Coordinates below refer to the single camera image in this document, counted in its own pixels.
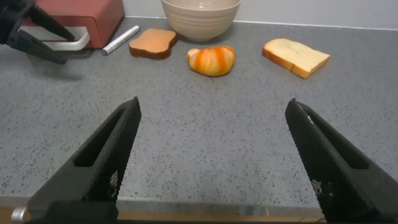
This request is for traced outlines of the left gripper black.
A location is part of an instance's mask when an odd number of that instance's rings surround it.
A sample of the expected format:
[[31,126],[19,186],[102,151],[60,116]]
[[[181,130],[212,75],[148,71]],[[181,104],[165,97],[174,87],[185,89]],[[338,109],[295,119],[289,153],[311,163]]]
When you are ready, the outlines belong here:
[[28,12],[34,24],[66,40],[75,40],[69,30],[36,5],[34,0],[1,0],[1,44],[44,60],[65,64],[67,60],[62,54],[53,51],[24,30],[18,30]]

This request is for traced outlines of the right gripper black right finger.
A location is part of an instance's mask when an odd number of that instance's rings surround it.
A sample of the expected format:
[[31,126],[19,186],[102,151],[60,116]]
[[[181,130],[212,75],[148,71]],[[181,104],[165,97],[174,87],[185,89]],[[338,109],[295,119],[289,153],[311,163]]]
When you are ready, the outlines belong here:
[[309,106],[291,99],[289,131],[328,223],[397,223],[397,181]]

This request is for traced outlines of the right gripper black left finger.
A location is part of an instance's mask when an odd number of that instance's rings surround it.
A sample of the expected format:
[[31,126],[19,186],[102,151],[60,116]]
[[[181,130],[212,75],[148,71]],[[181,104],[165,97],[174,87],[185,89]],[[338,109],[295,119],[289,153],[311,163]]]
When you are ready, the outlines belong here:
[[140,120],[137,97],[119,105],[29,199],[32,217],[58,201],[115,203]]

